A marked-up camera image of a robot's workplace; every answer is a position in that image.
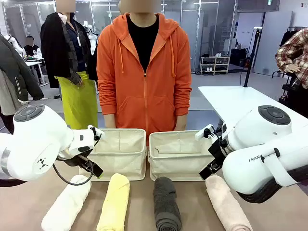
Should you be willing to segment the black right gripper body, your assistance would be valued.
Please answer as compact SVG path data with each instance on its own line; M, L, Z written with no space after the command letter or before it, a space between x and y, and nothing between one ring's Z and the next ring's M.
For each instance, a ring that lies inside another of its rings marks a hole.
M217 139L208 149L211 155L214 157L214 163L217 166L222 166L227 154L226 147L227 147L227 140L226 139Z

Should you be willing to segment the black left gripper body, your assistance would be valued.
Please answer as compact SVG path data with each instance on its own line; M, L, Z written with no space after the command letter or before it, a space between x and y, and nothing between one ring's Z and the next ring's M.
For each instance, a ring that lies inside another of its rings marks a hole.
M93 169L93 163L85 156L79 154L71 159L65 159L60 156L57 157L58 161L63 161L70 167L80 167L82 169Z

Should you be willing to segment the person's left hand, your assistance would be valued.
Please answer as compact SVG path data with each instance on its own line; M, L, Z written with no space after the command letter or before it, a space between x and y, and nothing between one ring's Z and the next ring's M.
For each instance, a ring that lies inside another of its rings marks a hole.
M187 125L187 115L177 116L174 131L184 131Z

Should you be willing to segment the person's right hand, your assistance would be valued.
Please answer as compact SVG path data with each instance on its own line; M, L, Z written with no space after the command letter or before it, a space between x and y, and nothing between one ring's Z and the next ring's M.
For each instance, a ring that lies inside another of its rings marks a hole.
M104 115L104 123L106 128L116 128L115 115L108 114Z

